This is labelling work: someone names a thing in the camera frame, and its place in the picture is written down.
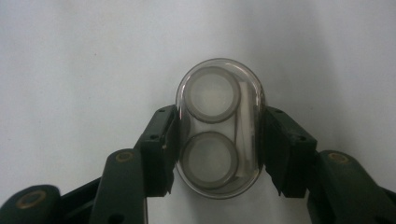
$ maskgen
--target plastic housing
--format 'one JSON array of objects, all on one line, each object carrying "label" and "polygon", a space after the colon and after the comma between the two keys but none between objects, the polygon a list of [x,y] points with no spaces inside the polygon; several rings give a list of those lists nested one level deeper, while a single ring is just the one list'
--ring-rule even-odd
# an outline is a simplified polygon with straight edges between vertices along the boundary
[{"label": "plastic housing", "polygon": [[185,183],[212,199],[247,190],[258,178],[257,150],[265,108],[262,85],[246,66],[212,59],[194,66],[177,90]]}]

